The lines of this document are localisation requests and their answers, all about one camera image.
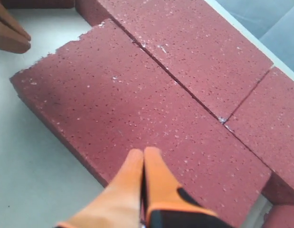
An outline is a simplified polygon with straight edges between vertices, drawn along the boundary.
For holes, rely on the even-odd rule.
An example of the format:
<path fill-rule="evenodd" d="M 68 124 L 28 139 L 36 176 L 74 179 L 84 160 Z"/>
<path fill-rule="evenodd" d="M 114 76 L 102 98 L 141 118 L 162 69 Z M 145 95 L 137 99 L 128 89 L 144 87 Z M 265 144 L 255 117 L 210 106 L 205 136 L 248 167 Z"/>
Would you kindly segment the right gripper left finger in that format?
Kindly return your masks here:
<path fill-rule="evenodd" d="M 58 228 L 139 228 L 143 152 L 129 151 L 103 192 Z"/>

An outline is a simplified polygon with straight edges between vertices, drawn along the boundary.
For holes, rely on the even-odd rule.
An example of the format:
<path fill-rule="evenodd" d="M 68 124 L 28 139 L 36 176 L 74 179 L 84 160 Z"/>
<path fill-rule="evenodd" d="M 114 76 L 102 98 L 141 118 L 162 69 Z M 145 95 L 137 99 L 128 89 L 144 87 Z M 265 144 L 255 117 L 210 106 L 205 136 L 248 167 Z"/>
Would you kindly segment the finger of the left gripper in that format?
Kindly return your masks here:
<path fill-rule="evenodd" d="M 0 22 L 5 26 L 19 33 L 28 41 L 31 41 L 31 36 L 24 30 L 24 28 L 9 14 L 9 12 L 0 3 Z"/>
<path fill-rule="evenodd" d="M 30 42 L 24 36 L 0 22 L 0 50 L 23 54 L 30 47 Z"/>

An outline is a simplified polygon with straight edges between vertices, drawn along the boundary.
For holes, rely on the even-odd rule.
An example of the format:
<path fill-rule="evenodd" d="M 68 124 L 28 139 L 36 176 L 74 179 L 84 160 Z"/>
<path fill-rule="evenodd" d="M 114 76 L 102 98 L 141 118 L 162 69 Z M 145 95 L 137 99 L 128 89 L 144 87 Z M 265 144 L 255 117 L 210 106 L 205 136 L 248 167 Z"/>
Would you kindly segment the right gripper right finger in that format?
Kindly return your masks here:
<path fill-rule="evenodd" d="M 144 209 L 147 228 L 228 228 L 215 212 L 197 203 L 165 164 L 160 149 L 144 150 Z"/>

